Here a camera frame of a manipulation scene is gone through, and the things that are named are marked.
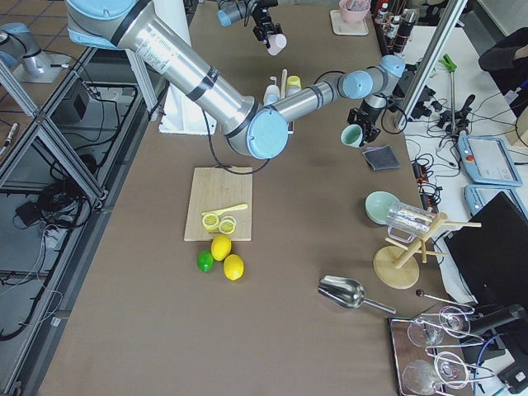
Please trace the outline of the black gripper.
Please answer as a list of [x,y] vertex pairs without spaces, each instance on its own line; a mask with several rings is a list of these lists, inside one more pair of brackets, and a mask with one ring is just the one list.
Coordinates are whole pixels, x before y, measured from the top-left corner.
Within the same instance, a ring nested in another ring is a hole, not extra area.
[[379,108],[367,107],[364,109],[360,107],[350,109],[346,122],[349,125],[358,124],[363,129],[360,142],[361,147],[374,142],[380,135],[380,129],[376,126],[379,116]]
[[253,33],[258,41],[268,42],[273,35],[283,33],[281,25],[273,22],[267,7],[256,7],[252,11],[252,18],[256,24]]

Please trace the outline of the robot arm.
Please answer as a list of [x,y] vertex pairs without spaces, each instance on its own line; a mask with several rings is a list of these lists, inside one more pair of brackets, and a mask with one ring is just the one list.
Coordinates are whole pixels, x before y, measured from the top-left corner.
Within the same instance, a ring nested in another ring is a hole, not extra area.
[[229,147],[242,155],[270,159],[288,141],[288,126],[339,98],[389,95],[404,62],[385,55],[378,66],[325,78],[269,106],[244,96],[207,64],[156,13],[152,1],[68,1],[71,41],[111,50],[131,50],[222,128]]
[[248,24],[251,17],[255,26],[252,31],[258,41],[269,44],[273,35],[282,34],[281,25],[274,23],[269,9],[277,7],[278,2],[272,0],[243,0],[243,1],[217,1],[217,17],[221,26],[227,27],[243,21]]

